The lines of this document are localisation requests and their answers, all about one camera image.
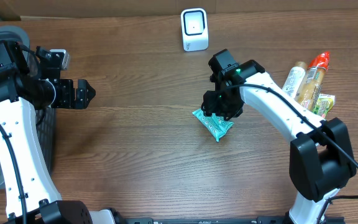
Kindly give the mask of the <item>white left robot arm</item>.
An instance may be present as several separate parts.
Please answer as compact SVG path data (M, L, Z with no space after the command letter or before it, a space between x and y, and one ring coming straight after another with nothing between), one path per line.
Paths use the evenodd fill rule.
M110 209L90 211L79 200L64 200L52 182L37 135L36 112L45 108L82 110L95 97L84 80L62 79L64 49L31 50L0 40L0 165L9 223L107 223Z

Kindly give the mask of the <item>teal snack packet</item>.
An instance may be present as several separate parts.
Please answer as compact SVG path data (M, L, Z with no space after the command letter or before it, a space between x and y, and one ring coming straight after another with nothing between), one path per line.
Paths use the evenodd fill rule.
M212 116L205 116L202 109L194 111L193 116L206 127L217 142L219 142L219 140L225 136L228 130L234 125L233 122L225 121L223 117L216 116L214 113Z

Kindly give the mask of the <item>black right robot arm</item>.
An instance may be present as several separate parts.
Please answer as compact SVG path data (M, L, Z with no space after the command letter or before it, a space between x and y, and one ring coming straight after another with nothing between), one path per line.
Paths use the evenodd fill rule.
M249 105L279 130L290 145L290 178L297 190L295 203L283 223L344 223L343 217L326 217L326 202L356 174L346 125L302 107L275 84L254 60L237 63L226 49L208 62L213 91L203 96L205 116L229 121Z

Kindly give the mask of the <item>green tea packet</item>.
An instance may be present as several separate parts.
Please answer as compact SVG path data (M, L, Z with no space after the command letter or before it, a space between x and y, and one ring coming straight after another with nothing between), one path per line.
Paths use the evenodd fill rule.
M326 118L327 113L333 108L335 103L335 95L327 95L320 93L312 112L314 114L317 114L318 116L321 116L322 118Z

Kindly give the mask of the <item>orange spaghetti packet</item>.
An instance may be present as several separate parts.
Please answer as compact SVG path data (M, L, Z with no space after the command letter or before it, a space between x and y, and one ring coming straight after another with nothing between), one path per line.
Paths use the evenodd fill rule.
M328 71L330 52L316 56L308 65L295 100L304 108L312 111L321 93L323 79Z

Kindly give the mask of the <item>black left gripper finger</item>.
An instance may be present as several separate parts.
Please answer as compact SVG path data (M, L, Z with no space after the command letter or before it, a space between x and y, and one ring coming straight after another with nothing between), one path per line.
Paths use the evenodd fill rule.
M76 90L75 108L86 109L90 101L96 96L95 91Z
M78 87L76 92L83 92L83 93L96 93L96 90L88 83L85 79L78 80Z

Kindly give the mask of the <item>white tube with gold cap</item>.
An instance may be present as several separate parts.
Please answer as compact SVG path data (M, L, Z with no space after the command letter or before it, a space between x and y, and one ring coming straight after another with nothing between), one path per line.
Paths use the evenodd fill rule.
M296 97L296 93L301 85L301 82L306 74L308 65L305 62L298 61L291 68L287 79L282 87L282 90L291 98Z

